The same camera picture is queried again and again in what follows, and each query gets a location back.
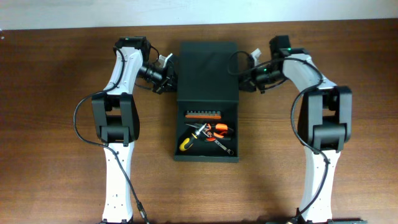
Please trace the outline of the yellow black screwdriver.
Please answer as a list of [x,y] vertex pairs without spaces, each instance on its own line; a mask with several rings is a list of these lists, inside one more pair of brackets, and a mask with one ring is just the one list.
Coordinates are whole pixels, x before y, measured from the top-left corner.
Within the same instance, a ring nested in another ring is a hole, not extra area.
[[186,151],[190,147],[192,147],[193,142],[198,139],[199,135],[202,133],[204,128],[206,127],[206,123],[199,125],[198,128],[195,128],[194,132],[191,135],[183,140],[183,142],[179,145],[180,151]]

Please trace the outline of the orange bit holder strip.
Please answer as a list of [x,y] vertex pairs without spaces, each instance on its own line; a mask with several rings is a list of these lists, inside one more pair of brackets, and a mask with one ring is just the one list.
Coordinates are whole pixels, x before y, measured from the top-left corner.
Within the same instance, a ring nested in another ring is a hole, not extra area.
[[186,111],[185,117],[187,119],[215,119],[222,118],[220,111]]

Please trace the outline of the silver ring wrench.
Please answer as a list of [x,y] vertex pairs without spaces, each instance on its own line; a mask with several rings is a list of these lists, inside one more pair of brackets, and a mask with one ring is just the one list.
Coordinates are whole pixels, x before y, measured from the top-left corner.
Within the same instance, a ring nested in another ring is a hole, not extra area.
[[234,152],[232,150],[228,149],[224,144],[222,144],[218,140],[215,140],[214,143],[217,144],[220,148],[222,148],[222,150],[227,152],[229,155],[233,155],[234,154]]

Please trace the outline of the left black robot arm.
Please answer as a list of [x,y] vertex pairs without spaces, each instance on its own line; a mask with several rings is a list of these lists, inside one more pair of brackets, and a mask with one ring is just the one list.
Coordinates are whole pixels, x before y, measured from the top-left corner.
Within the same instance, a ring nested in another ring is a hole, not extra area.
[[156,94],[175,92],[174,56],[158,55],[146,37],[121,37],[114,46],[116,63],[104,90],[91,97],[96,135],[106,158],[106,199],[102,223],[131,223],[132,199],[137,195],[130,180],[131,159],[140,133],[133,90],[138,78],[151,83]]

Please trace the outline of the orange black long-nose pliers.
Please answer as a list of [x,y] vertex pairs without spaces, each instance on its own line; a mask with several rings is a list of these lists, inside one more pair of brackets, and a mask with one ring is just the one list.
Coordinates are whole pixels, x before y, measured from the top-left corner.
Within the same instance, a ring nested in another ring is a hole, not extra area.
[[[200,123],[186,123],[186,125],[193,128],[198,128]],[[228,127],[226,124],[216,123],[210,124],[206,123],[206,127],[202,131],[203,137],[199,135],[198,139],[205,141],[206,138],[216,138],[216,140],[226,140],[229,141],[233,137],[234,129]]]

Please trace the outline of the black gift box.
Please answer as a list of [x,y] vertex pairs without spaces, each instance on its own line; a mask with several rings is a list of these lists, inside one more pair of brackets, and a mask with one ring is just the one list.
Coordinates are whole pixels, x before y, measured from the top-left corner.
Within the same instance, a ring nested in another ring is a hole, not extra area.
[[[229,155],[214,142],[197,139],[186,151],[175,149],[176,161],[238,162],[238,78],[228,73],[237,71],[234,42],[182,42],[178,59],[177,138],[176,145],[194,132],[186,123],[222,123],[234,129],[229,141],[222,140]],[[187,119],[186,111],[220,111],[222,118]]]

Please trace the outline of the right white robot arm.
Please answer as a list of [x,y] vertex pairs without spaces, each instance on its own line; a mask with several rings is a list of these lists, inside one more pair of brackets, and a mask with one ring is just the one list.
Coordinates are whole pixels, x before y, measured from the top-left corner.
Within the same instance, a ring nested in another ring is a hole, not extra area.
[[305,182],[300,206],[289,223],[333,223],[331,195],[335,169],[351,137],[353,94],[327,79],[304,48],[293,48],[286,35],[269,42],[271,59],[248,55],[249,68],[236,73],[239,89],[265,93],[287,80],[298,89],[290,109],[292,131],[305,153]]

